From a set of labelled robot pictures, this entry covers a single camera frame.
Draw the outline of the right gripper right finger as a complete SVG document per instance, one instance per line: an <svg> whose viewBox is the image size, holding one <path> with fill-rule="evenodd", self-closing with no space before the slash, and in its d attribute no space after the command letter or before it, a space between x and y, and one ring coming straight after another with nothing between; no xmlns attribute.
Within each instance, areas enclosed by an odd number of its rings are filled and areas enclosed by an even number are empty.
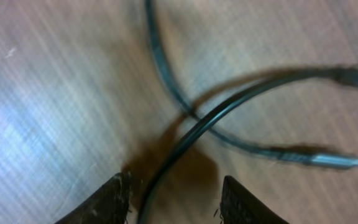
<svg viewBox="0 0 358 224"><path fill-rule="evenodd" d="M219 205L223 224L288 224L231 175L224 177Z"/></svg>

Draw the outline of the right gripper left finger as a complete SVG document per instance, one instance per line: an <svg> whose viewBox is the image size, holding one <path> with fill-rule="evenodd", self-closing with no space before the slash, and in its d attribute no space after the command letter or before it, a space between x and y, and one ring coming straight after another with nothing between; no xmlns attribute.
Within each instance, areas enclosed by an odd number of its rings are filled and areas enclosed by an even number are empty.
<svg viewBox="0 0 358 224"><path fill-rule="evenodd" d="M131 180L130 172L115 174L56 224L125 224L132 193Z"/></svg>

